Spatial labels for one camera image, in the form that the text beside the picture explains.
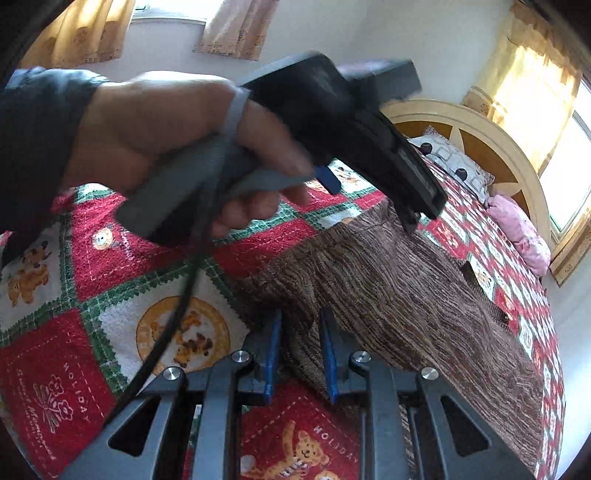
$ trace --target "pink pillow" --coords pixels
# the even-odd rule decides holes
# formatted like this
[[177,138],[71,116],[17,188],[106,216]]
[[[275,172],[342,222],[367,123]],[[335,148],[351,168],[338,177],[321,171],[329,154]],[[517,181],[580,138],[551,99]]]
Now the pink pillow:
[[539,277],[545,275],[550,266],[550,248],[515,200],[494,195],[489,197],[486,211],[513,243],[532,273]]

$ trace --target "brown striped blanket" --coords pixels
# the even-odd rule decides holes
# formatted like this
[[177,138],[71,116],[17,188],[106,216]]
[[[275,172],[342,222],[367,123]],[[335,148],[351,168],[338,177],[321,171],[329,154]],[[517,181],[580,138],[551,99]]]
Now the brown striped blanket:
[[[436,367],[534,470],[540,375],[457,261],[422,236],[406,235],[387,200],[305,240],[237,286],[246,303],[283,308],[287,362],[318,390],[324,377],[317,315],[331,305],[340,325],[391,365]],[[412,464],[410,448],[408,454]]]

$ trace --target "blue trigger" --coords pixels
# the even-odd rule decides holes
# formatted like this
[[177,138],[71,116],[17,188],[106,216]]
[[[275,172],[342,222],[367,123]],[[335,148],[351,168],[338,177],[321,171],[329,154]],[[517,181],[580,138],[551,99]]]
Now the blue trigger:
[[271,397],[275,390],[275,376],[277,373],[277,360],[279,353],[279,342],[281,340],[281,324],[283,322],[282,315],[275,317],[271,331],[271,341],[269,342],[269,350],[267,352],[267,365],[265,369],[265,403],[271,404]]
[[339,386],[336,371],[335,352],[332,346],[332,340],[326,322],[320,322],[320,342],[324,349],[324,378],[326,381],[326,389],[330,397],[330,401],[334,404],[339,395]]
[[328,167],[316,167],[316,179],[331,195],[340,193],[340,180]]

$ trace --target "white wall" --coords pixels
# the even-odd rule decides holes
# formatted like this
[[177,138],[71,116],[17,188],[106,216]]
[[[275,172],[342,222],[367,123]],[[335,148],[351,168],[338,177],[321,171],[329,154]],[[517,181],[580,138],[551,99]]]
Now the white wall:
[[512,0],[281,0],[258,62],[194,52],[203,26],[133,22],[121,59],[89,66],[112,80],[147,70],[237,80],[292,53],[318,50],[336,63],[411,58],[420,96],[460,102],[493,52]]
[[566,411],[558,475],[583,446],[591,432],[591,254],[558,288],[549,275],[544,279],[554,319],[564,373]]
[[513,0],[374,0],[355,40],[360,57],[411,58],[422,98],[459,103],[494,52]]
[[132,22],[120,59],[87,66],[114,81],[149,70],[207,73],[238,80],[293,53],[318,50],[335,62],[347,58],[368,9],[368,0],[281,0],[259,61],[194,52],[203,26],[180,21]]

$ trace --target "wooden headboard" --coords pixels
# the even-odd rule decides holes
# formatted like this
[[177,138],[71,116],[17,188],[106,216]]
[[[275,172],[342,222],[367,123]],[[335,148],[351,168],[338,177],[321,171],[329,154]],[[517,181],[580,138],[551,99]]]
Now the wooden headboard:
[[537,173],[523,151],[498,125],[462,105],[438,100],[390,102],[382,113],[409,137],[420,137],[431,125],[495,176],[493,189],[509,194],[550,245],[550,214]]

